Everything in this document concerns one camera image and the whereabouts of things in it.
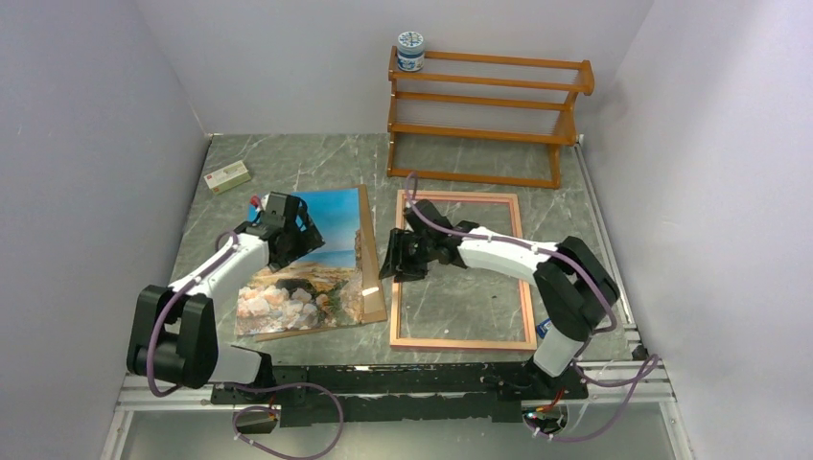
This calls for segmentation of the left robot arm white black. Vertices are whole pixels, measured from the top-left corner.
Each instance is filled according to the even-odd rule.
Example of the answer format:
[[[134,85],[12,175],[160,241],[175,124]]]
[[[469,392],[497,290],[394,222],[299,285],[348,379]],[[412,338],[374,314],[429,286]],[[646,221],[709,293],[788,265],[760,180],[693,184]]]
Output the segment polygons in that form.
[[[166,287],[149,285],[139,293],[127,368],[146,378],[154,396],[208,383],[237,388],[252,403],[272,394],[270,355],[221,344],[216,307],[262,268],[285,268],[324,240],[304,199],[271,192],[257,202],[254,217],[218,236],[215,253],[202,265]]]

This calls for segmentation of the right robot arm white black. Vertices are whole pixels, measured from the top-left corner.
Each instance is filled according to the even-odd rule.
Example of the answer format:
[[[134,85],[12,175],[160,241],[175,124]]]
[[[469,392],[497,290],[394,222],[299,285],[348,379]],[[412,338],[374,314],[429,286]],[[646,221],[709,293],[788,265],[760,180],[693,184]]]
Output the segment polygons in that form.
[[[603,332],[602,321],[616,326],[619,287],[581,239],[527,241],[473,221],[452,225],[427,199],[410,203],[403,217],[407,227],[389,232],[381,279],[419,281],[431,263],[439,263],[497,272],[539,291],[550,327],[526,374],[536,396],[551,397],[563,386],[573,359]]]

